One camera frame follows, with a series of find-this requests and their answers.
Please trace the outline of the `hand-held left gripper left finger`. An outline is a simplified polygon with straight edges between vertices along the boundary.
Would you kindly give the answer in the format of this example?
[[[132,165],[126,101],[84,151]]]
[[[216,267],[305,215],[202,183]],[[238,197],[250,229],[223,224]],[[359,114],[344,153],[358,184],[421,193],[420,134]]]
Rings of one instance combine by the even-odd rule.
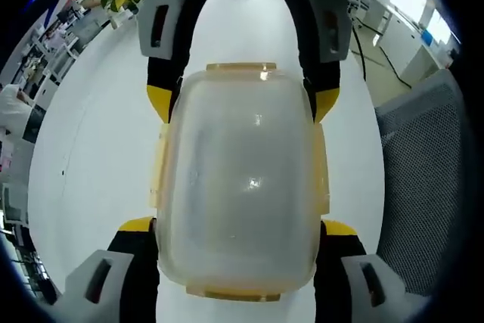
[[[160,273],[152,216],[125,222],[66,278],[57,322],[155,322]]]

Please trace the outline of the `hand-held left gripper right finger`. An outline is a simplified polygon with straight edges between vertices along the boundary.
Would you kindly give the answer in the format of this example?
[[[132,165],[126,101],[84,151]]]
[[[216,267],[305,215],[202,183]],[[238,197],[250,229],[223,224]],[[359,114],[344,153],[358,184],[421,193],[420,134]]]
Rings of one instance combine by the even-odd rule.
[[[341,222],[321,223],[313,282],[316,322],[408,322],[413,315],[403,280]]]

